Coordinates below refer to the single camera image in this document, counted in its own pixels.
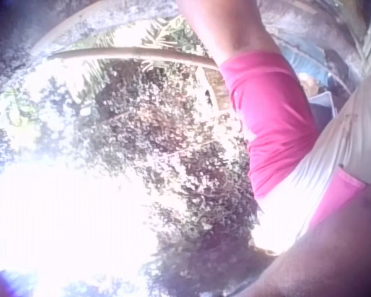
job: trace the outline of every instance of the pink shirt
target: pink shirt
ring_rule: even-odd
[[[248,140],[249,178],[258,201],[311,151],[317,128],[300,82],[282,55],[241,54],[224,62],[220,71]],[[340,208],[364,186],[340,168],[310,226]]]

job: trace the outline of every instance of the sunlight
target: sunlight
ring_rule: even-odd
[[[14,165],[0,177],[0,270],[35,272],[35,297],[58,296],[99,273],[134,281],[156,251],[143,224],[147,204],[136,176],[95,179],[61,165]]]

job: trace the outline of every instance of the pink sleeve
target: pink sleeve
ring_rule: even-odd
[[[333,179],[330,181],[322,201],[313,214],[309,223],[309,228],[318,225],[322,220],[341,208],[365,187],[366,183],[352,177],[339,167]]]
[[[242,121],[257,199],[280,183],[312,149],[318,132],[298,78],[280,54],[247,53],[220,66]]]

